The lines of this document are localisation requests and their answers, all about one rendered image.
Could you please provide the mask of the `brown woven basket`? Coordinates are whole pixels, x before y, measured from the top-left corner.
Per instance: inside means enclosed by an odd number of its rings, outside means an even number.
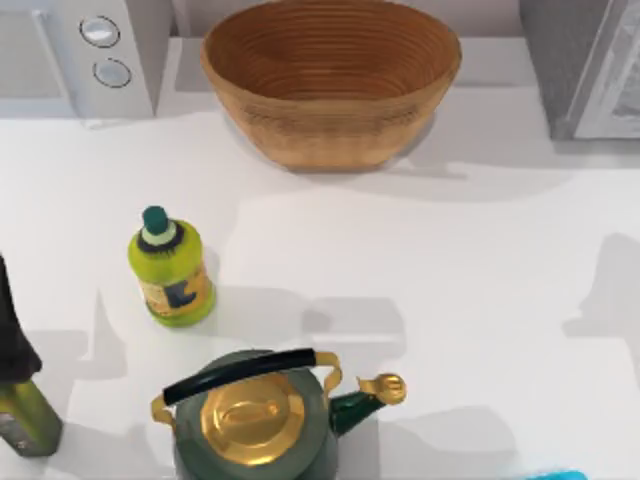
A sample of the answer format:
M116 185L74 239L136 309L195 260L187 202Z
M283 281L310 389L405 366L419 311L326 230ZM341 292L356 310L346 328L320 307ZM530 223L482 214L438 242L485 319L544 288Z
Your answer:
M389 0L270 0L203 38L201 66L231 120L297 171L363 171L432 120L462 63L441 20Z

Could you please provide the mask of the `green and gold kettle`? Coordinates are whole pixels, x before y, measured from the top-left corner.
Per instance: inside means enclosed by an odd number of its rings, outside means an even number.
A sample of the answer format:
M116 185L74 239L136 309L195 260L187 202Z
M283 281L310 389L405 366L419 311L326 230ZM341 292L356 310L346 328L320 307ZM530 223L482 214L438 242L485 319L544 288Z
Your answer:
M333 396L342 379L332 352L240 350L164 388L151 417L172 431L178 480L335 480L339 439L407 396L395 373Z

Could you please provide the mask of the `pale microwave oven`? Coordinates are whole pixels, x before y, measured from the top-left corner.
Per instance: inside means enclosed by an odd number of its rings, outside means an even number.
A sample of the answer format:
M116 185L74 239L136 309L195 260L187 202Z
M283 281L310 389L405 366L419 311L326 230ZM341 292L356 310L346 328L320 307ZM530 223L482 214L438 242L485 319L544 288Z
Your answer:
M96 48L79 33L105 16L119 42ZM171 0L0 0L0 118L146 119L154 116L173 24ZM97 61L126 64L124 88L101 85Z

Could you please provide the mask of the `small microwave knob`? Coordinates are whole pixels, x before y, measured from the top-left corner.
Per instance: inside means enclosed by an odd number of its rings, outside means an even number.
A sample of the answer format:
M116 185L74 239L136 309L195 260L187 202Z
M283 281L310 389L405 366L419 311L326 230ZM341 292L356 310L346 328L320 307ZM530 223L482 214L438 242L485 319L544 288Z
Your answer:
M126 87L132 81L129 67L114 58L107 58L93 64L94 78L103 86L112 89Z

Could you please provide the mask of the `grey cabinet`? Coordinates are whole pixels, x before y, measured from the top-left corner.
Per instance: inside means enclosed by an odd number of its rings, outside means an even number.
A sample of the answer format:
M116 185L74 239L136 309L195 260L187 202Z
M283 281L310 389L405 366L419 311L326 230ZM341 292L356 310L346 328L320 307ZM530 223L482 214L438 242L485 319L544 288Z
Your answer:
M519 0L555 140L640 140L640 0Z

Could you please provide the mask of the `large microwave knob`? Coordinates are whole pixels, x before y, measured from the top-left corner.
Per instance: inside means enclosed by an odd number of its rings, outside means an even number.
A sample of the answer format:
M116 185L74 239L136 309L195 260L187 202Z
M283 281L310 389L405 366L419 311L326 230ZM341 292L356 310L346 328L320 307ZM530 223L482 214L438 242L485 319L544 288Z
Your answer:
M79 24L81 37L96 48L111 48L121 36L117 24L108 17L96 16L83 19Z

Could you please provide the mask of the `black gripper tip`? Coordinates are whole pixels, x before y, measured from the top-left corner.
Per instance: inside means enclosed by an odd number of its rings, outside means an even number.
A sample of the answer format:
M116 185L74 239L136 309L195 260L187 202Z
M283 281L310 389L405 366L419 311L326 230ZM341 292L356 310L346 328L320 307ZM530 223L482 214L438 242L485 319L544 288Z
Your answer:
M0 384L29 381L42 369L42 361L19 323L8 272L0 255Z

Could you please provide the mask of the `light blue object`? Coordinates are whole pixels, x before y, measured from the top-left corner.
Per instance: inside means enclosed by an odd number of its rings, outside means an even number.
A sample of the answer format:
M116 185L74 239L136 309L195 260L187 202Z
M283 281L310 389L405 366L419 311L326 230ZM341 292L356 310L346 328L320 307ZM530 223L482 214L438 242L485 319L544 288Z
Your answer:
M589 477L578 469L555 469L538 471L518 477L517 480L590 480Z

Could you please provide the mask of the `olive green bottle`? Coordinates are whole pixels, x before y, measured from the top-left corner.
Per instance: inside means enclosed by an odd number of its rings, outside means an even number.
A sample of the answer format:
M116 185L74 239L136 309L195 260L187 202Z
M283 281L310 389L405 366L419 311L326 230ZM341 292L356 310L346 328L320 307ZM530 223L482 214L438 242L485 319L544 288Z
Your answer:
M0 384L0 438L24 458L55 454L63 422L38 386L24 383Z

